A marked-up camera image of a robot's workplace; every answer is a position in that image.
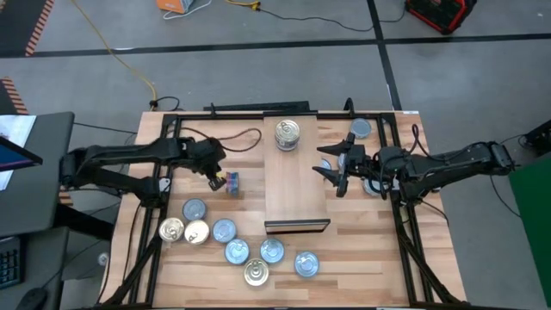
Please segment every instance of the paper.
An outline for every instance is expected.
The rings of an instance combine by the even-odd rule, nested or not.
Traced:
[[[35,120],[34,115],[0,115],[0,136],[20,147],[25,147]],[[12,170],[0,172],[0,190],[8,187],[12,173]]]

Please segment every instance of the wooden tabletop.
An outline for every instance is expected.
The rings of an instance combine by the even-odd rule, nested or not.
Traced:
[[[202,112],[184,112],[183,114]],[[145,144],[159,136],[163,114],[146,112],[139,125],[136,144]],[[413,143],[412,124],[418,124],[421,142],[426,146],[421,118],[417,114],[396,112],[399,136],[404,148]],[[183,126],[198,129],[209,136],[224,137],[249,127],[263,128],[263,121],[184,121]],[[350,121],[319,120],[318,135],[321,146],[332,145],[344,139]],[[372,155],[380,149],[377,126],[367,139],[356,143],[366,146]],[[183,130],[181,136],[201,137]],[[390,143],[390,130],[387,130]],[[249,146],[256,133],[225,140],[232,148]],[[201,198],[207,204],[206,222],[211,226],[220,218],[232,219],[238,236],[249,243],[251,257],[260,257],[259,247],[266,234],[263,226],[265,210],[264,142],[248,152],[227,152],[220,162],[223,171],[239,173],[239,198],[232,198],[224,190],[211,191],[205,177],[189,170],[177,169],[170,190],[168,216],[182,216],[182,205],[190,198]],[[333,167],[337,159],[322,155]],[[133,164],[129,174],[146,177],[152,173],[152,164]],[[260,288],[245,282],[243,267],[230,265],[224,257],[224,245],[210,238],[203,245],[185,241],[163,244],[153,306],[155,307],[313,307],[313,306],[406,306],[406,287],[399,258],[398,241],[393,223],[390,201],[366,194],[359,179],[350,178],[344,198],[335,196],[336,190],[325,181],[325,199],[331,224],[323,233],[279,235],[285,245],[285,258],[270,265],[269,279]],[[439,208],[439,195],[425,199]],[[134,195],[123,198],[112,241],[112,262],[105,301],[121,284],[133,215],[138,206]],[[139,234],[145,210],[138,210],[132,232],[130,266],[134,264]],[[416,207],[419,229],[427,263],[457,298],[465,300],[461,277],[455,259],[449,229],[441,215],[419,205]],[[294,273],[293,261],[298,251],[312,251],[320,261],[320,271],[304,280]],[[412,261],[418,298],[422,299],[418,269]],[[145,299],[149,265],[140,281],[138,301]]]

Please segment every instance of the green panel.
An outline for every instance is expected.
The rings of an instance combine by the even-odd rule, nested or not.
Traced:
[[[551,159],[510,174],[548,307],[551,307]]]

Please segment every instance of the keyboard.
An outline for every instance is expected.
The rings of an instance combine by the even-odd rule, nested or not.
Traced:
[[[23,281],[21,248],[18,237],[0,239],[0,289]]]

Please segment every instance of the wooden block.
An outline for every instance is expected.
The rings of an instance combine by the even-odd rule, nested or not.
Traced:
[[[290,152],[276,145],[276,125],[295,121],[300,141]],[[266,233],[323,232],[331,222],[325,204],[323,177],[312,170],[321,163],[315,116],[264,118]]]

